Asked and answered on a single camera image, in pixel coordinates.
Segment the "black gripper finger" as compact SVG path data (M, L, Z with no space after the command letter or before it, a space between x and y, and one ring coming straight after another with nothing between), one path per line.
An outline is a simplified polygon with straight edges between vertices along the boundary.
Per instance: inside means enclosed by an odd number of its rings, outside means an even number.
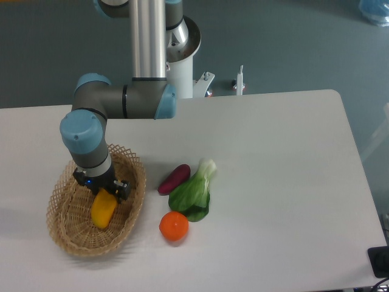
M93 195L98 194L98 185L95 183L93 178L86 176L85 172L75 169L72 175L80 186L89 189Z
M118 203L126 201L131 193L131 185L128 181L113 180L106 186L106 190L115 197Z

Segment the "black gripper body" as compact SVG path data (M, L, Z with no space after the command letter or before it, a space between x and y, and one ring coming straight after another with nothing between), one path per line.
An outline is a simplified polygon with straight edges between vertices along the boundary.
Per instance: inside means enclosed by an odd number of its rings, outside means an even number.
M100 189L106 190L108 193L115 193L116 188L114 181L116 180L114 167L111 165L108 170L99 176L86 177L85 186L92 193L99 193Z

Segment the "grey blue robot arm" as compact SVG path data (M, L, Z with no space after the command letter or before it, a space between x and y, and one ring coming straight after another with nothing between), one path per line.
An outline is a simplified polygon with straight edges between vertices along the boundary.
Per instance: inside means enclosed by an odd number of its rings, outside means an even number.
M181 1L95 1L110 18L130 20L132 82L115 87L100 74L79 78L72 109L60 123L76 182L92 194L105 190L119 202L131 185L118 180L105 140L109 119L171 119L178 99L192 97L193 79L176 65L199 49L201 33Z

